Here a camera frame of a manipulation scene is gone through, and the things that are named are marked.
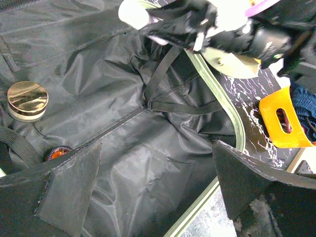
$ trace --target black patterned board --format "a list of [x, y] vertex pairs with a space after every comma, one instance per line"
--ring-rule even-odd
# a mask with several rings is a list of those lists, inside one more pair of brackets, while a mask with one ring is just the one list
[[215, 77], [235, 105], [245, 128], [245, 153], [270, 165], [286, 169], [299, 149], [273, 145], [259, 111], [262, 98], [280, 89], [270, 69], [260, 70], [257, 78], [234, 79], [213, 70]]

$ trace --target orange handle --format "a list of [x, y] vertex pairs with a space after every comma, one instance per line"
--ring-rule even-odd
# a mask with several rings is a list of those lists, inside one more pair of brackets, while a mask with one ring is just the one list
[[[292, 126], [292, 132], [283, 131], [277, 117], [277, 110], [283, 109]], [[290, 97], [290, 87], [285, 87], [263, 98], [259, 103], [259, 110], [267, 127], [270, 139], [279, 148], [302, 148], [314, 145], [306, 137], [296, 116]]]

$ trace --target black strap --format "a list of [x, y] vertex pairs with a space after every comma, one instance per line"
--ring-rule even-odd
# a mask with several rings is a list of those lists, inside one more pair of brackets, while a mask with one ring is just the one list
[[183, 113], [189, 115], [206, 115], [222, 109], [221, 104], [216, 100], [203, 107], [190, 107], [181, 104], [171, 104], [162, 102], [149, 102], [149, 110], [161, 111], [167, 113]]
[[153, 73], [150, 81], [144, 92], [145, 101], [147, 103], [148, 109], [151, 111], [161, 111], [167, 113], [184, 113], [190, 115], [205, 115], [211, 112], [222, 109], [222, 106], [218, 101], [213, 101], [208, 103], [203, 107], [190, 107], [187, 105], [174, 104], [174, 103], [163, 103], [158, 101], [153, 101], [152, 98], [158, 89], [163, 76], [167, 73], [169, 67], [173, 61], [180, 55], [182, 49], [178, 47], [172, 47], [165, 57], [162, 59], [161, 63]]
[[153, 98], [160, 82], [163, 79], [163, 76], [167, 73], [173, 61], [180, 55], [181, 51], [181, 48], [175, 46], [172, 47], [160, 62], [159, 66], [157, 67], [151, 79], [149, 80], [144, 92], [145, 100], [147, 103]]
[[7, 144], [28, 166], [42, 163], [42, 157], [35, 148], [20, 134], [0, 126], [0, 142]]

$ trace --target blue fabric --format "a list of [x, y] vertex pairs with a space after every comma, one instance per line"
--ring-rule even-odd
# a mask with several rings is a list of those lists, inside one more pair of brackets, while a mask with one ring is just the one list
[[307, 123], [308, 117], [313, 127], [316, 127], [316, 94], [310, 94], [304, 87], [295, 82], [291, 82], [291, 98], [296, 115], [301, 125], [306, 129], [307, 138], [316, 142], [316, 133]]

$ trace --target open suitcase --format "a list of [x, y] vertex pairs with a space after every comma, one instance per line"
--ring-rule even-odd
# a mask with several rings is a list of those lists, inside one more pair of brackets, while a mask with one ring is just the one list
[[[41, 162], [73, 148], [31, 167], [10, 149], [18, 172], [0, 179], [0, 236], [162, 236], [215, 179], [214, 141], [244, 150], [241, 118], [203, 58], [140, 36], [119, 20], [121, 2], [0, 3], [1, 126]], [[47, 90], [41, 120], [9, 115], [18, 81]]]

